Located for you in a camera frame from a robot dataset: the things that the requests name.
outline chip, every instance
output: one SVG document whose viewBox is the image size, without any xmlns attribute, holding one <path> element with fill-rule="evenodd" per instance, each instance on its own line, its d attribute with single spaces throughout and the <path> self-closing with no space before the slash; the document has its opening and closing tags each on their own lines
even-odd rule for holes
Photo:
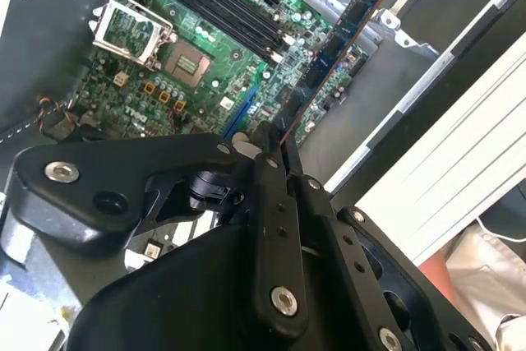
<svg viewBox="0 0 526 351">
<path fill-rule="evenodd" d="M 164 70 L 189 88 L 196 90 L 210 67 L 210 58 L 185 40 L 173 45 Z"/>
<path fill-rule="evenodd" d="M 146 85 L 145 85 L 145 92 L 148 94 L 148 95 L 151 95 L 153 94 L 155 90 L 155 85 L 151 82 L 147 82 Z"/>
<path fill-rule="evenodd" d="M 168 99 L 170 99 L 170 94 L 167 92 L 161 92 L 161 95 L 159 95 L 159 102 L 167 103 Z"/>
<path fill-rule="evenodd" d="M 177 102 L 175 102 L 175 106 L 173 106 L 173 111 L 175 111 L 176 113 L 181 113 L 186 105 L 186 100 L 178 100 Z"/>
</svg>

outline hole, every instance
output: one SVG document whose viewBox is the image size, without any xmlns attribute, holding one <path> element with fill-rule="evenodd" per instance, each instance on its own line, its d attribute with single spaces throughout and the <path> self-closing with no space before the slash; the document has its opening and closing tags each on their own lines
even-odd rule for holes
<svg viewBox="0 0 526 351">
<path fill-rule="evenodd" d="M 365 273 L 365 269 L 358 262 L 354 262 L 354 267 L 356 267 L 356 270 L 358 270 L 360 273 Z"/>
<path fill-rule="evenodd" d="M 405 332 L 407 329 L 409 329 L 410 323 L 409 310 L 405 306 L 405 303 L 396 293 L 392 293 L 391 291 L 385 291 L 384 298 L 389 305 L 389 309 L 393 313 L 398 327 L 401 331 Z"/>
<path fill-rule="evenodd" d="M 287 237 L 287 230 L 285 228 L 282 228 L 281 226 L 279 226 L 278 228 L 276 228 L 276 232 L 278 233 L 278 235 L 281 237 L 281 238 L 286 238 Z"/>
<path fill-rule="evenodd" d="M 465 346 L 460 337 L 458 337 L 455 333 L 450 333 L 450 340 L 451 343 L 453 343 L 453 345 L 458 349 L 458 351 L 468 351 L 468 347 Z"/>
<path fill-rule="evenodd" d="M 391 336 L 387 336 L 385 337 L 385 341 L 387 341 L 387 343 L 392 347 L 396 347 L 396 342 L 395 342 L 395 339 L 393 339 Z"/>
<path fill-rule="evenodd" d="M 284 293 L 280 294 L 278 296 L 278 299 L 286 308 L 291 308 L 293 306 L 292 299 L 288 295 L 285 295 Z"/>
<path fill-rule="evenodd" d="M 93 206 L 106 215 L 122 215 L 128 211 L 126 197 L 116 192 L 99 192 L 93 197 Z"/>
</svg>

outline cable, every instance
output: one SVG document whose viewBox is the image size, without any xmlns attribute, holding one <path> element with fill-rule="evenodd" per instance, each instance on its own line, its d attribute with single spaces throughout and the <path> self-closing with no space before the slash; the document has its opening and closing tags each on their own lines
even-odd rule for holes
<svg viewBox="0 0 526 351">
<path fill-rule="evenodd" d="M 494 238 L 501 238 L 503 240 L 507 240 L 508 242 L 526 242 L 526 238 L 522 238 L 522 239 L 508 238 L 507 236 L 503 236 L 501 234 L 493 233 L 491 230 L 486 228 L 486 226 L 484 226 L 484 223 L 481 221 L 480 217 L 477 217 L 476 220 L 477 220 L 478 224 L 480 225 L 480 227 L 482 228 L 482 230 L 484 232 L 486 232 L 487 234 L 489 234 L 490 236 L 493 236 Z"/>
<path fill-rule="evenodd" d="M 75 124 L 75 121 L 73 121 L 71 114 L 69 114 L 69 112 L 66 109 L 64 109 L 65 104 L 60 105 L 59 103 L 57 103 L 50 97 L 44 96 L 40 98 L 39 100 L 39 111 L 37 112 L 37 118 L 36 118 L 37 123 L 39 125 L 39 131 L 44 136 L 49 137 L 46 131 L 44 130 L 44 119 L 46 115 L 49 115 L 51 113 L 51 111 L 46 113 L 45 108 L 44 108 L 46 104 L 53 105 L 57 111 L 61 112 L 64 115 L 67 121 L 71 122 L 72 124 Z"/>
</svg>

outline green circuit board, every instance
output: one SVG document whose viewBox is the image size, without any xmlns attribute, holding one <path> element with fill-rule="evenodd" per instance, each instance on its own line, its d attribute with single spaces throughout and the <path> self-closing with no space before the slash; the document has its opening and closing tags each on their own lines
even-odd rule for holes
<svg viewBox="0 0 526 351">
<path fill-rule="evenodd" d="M 259 122 L 274 118 L 331 28 L 300 0 L 280 0 L 278 9 L 263 0 L 248 0 L 261 9 L 262 15 L 278 12 L 283 31 L 295 39 L 276 66 L 264 62 L 176 0 L 135 1 L 170 20 L 178 40 L 159 51 L 163 67 L 156 71 L 98 50 L 78 92 L 77 104 L 86 109 L 85 119 L 103 129 L 109 138 L 224 134 L 255 88 L 251 106 L 236 126 L 237 130 L 252 132 Z M 137 55 L 150 35 L 150 24 L 116 13 L 105 39 Z M 358 47 L 353 51 L 366 57 Z M 348 72 L 352 66 L 353 58 L 342 62 L 325 83 L 297 129 L 298 143 L 324 117 L 325 98 L 350 84 Z"/>
</svg>

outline black metal panel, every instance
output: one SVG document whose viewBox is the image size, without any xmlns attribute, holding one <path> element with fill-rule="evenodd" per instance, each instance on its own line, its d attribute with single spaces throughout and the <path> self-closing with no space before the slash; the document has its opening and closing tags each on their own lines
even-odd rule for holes
<svg viewBox="0 0 526 351">
<path fill-rule="evenodd" d="M 31 118 L 40 96 L 63 99 L 90 55 L 102 0 L 11 0 L 0 36 L 0 132 Z"/>
<path fill-rule="evenodd" d="M 524 33 L 521 22 L 526 0 L 516 0 L 501 11 L 491 26 L 481 31 L 462 57 L 454 60 L 442 76 L 418 99 L 404 117 L 377 144 L 355 174 L 336 191 L 336 209 L 355 205 L 395 165 L 423 134 L 478 80 L 480 76 Z"/>
</svg>

